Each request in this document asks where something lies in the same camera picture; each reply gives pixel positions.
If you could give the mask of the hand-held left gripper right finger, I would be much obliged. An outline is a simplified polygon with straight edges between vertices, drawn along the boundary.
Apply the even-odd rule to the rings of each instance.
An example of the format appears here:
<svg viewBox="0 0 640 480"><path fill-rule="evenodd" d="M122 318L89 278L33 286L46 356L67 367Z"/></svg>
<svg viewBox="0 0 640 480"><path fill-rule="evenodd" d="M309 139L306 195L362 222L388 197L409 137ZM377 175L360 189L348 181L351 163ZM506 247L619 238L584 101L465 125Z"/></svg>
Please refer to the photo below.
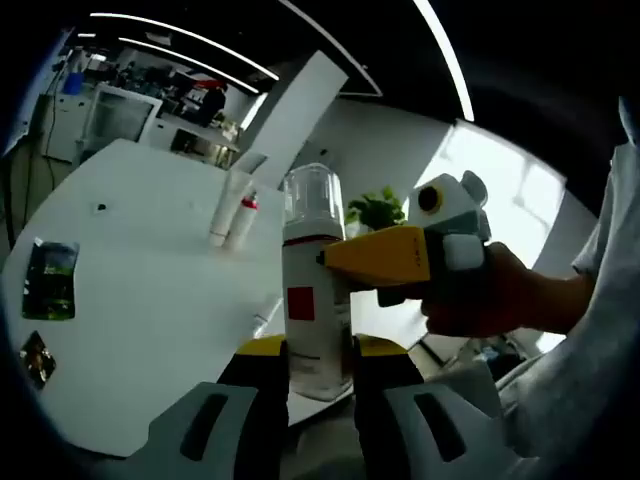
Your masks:
<svg viewBox="0 0 640 480"><path fill-rule="evenodd" d="M529 458L506 439L485 362L425 380L404 348L359 334L353 386L368 478L529 478Z"/></svg>

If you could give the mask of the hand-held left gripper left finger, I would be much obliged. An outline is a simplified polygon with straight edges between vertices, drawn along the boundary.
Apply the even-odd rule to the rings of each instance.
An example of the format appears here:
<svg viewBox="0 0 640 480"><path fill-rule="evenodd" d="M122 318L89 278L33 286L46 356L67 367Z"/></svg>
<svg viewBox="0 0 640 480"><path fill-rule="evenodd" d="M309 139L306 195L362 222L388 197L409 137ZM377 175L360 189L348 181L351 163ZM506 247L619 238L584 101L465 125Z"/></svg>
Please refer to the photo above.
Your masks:
<svg viewBox="0 0 640 480"><path fill-rule="evenodd" d="M199 383L150 423L127 477L277 479L288 394L284 337L247 342L216 383Z"/></svg>

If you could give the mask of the person's right hand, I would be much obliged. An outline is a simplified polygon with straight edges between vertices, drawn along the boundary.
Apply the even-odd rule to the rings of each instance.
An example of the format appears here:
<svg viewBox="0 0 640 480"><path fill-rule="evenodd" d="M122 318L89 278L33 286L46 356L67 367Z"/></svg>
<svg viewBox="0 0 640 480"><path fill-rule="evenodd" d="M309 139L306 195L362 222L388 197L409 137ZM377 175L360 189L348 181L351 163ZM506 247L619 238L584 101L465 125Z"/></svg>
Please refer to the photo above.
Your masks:
<svg viewBox="0 0 640 480"><path fill-rule="evenodd" d="M429 333L491 337L519 328L551 331L544 288L548 279L526 268L506 245L488 248L489 271L477 288L446 300L425 300L421 310Z"/></svg>

